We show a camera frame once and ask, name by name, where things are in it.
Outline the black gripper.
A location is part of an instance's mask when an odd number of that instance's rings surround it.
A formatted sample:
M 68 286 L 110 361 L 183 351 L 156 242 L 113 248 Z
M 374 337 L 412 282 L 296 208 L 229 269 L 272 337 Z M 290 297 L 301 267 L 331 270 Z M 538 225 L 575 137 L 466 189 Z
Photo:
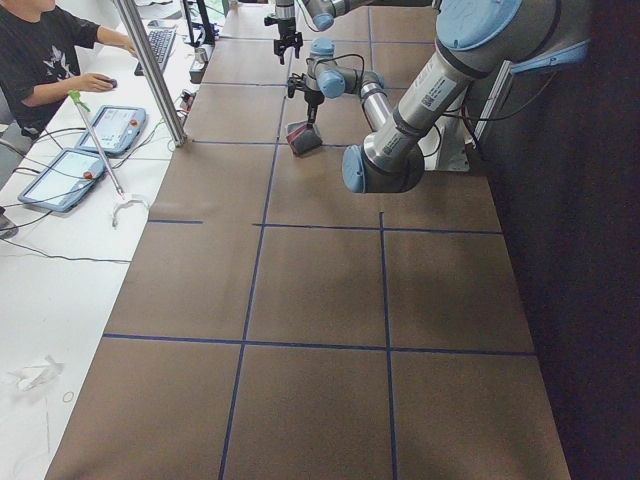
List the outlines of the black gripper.
M 293 98 L 297 92 L 301 92 L 307 102 L 307 124 L 313 125 L 316 122 L 317 103 L 323 102 L 323 94 L 309 85 L 306 74 L 293 73 L 287 79 L 287 97 Z
M 294 48 L 295 57 L 299 57 L 304 40 L 302 33 L 297 31 L 294 17 L 280 18 L 269 15 L 264 18 L 264 25 L 278 27 L 279 37 L 273 41 L 273 51 L 280 64 L 285 62 L 284 56 L 288 48 Z

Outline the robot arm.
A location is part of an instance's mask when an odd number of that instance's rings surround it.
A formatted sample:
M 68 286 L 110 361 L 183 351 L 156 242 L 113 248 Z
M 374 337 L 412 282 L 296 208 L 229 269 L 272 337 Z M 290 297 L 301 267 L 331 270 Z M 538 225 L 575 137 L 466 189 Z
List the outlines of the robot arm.
M 418 146 L 473 81 L 504 61 L 512 71 L 552 72 L 584 60 L 590 42 L 591 1 L 433 1 L 437 10 L 435 52 L 395 108 L 374 71 L 338 63 L 331 40 L 313 41 L 307 70 L 287 81 L 288 94 L 301 91 L 307 119 L 289 126 L 292 151 L 320 145 L 317 108 L 327 98 L 355 94 L 372 129 L 360 145 L 348 147 L 342 178 L 354 193 L 401 193 L 423 176 Z
M 303 36 L 296 25 L 298 4 L 309 15 L 315 29 L 322 32 L 328 30 L 336 18 L 363 6 L 431 7 L 438 10 L 441 1 L 277 0 L 274 12 L 264 18 L 264 25 L 276 25 L 278 28 L 279 37 L 273 40 L 273 51 L 281 64 L 284 64 L 284 56 L 289 48 L 294 49 L 294 56 L 298 58 L 303 46 Z

